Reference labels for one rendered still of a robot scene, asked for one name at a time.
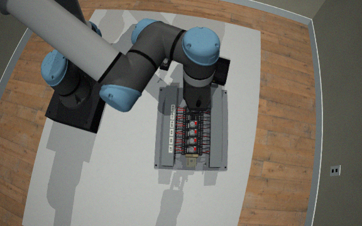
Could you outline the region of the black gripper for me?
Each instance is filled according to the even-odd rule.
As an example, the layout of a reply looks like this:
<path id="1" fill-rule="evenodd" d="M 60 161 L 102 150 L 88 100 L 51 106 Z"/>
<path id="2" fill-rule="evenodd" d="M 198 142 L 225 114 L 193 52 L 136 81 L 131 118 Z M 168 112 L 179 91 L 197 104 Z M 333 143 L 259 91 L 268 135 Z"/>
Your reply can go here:
<path id="1" fill-rule="evenodd" d="M 211 101 L 211 84 L 214 73 L 205 80 L 190 78 L 183 68 L 183 99 L 185 100 L 188 112 L 206 111 Z"/>

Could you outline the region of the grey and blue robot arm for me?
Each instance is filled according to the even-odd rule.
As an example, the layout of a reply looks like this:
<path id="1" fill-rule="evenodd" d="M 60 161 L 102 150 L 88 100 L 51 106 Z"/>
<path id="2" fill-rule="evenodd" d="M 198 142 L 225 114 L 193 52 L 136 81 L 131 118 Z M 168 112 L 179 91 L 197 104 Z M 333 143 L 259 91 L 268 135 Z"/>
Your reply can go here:
<path id="1" fill-rule="evenodd" d="M 133 46 L 121 53 L 102 38 L 78 0 L 0 0 L 0 13 L 11 14 L 55 50 L 41 64 L 41 76 L 68 109 L 91 96 L 89 79 L 102 85 L 108 105 L 129 112 L 165 58 L 181 63 L 196 80 L 211 77 L 220 55 L 218 35 L 205 27 L 188 31 L 154 19 L 142 19 L 131 35 Z"/>

